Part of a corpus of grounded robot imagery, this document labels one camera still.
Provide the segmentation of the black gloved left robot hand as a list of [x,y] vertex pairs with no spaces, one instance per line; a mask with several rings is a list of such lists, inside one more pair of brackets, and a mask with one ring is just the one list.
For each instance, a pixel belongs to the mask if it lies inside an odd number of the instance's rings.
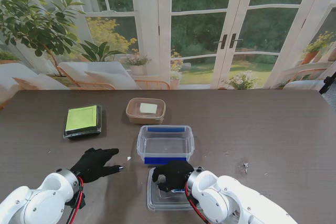
[[90,148],[84,152],[80,160],[70,169],[84,183],[91,183],[101,177],[116,174],[123,169],[120,165],[105,166],[105,164],[116,154],[118,148],[95,149]]

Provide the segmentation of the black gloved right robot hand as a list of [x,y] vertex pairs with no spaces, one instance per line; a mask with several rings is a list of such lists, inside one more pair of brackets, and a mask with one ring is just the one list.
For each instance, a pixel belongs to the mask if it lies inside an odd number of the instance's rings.
[[152,181],[158,181],[160,175],[165,177],[165,182],[159,183],[161,191],[169,192],[175,189],[183,189],[194,167],[187,161],[171,161],[165,165],[156,167],[152,174]]

